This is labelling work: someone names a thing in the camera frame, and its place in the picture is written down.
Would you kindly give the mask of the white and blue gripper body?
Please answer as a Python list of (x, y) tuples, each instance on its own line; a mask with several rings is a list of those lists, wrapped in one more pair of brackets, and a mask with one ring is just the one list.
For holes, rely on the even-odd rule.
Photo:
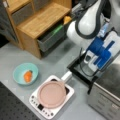
[(84, 62), (91, 70), (101, 70), (119, 52), (119, 36), (111, 31), (105, 39), (96, 37), (86, 51)]

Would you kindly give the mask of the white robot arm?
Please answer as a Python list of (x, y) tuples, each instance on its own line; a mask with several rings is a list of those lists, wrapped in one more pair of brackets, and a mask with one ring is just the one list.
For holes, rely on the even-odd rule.
[(85, 51), (92, 71), (103, 69), (120, 51), (120, 0), (89, 0), (67, 36)]

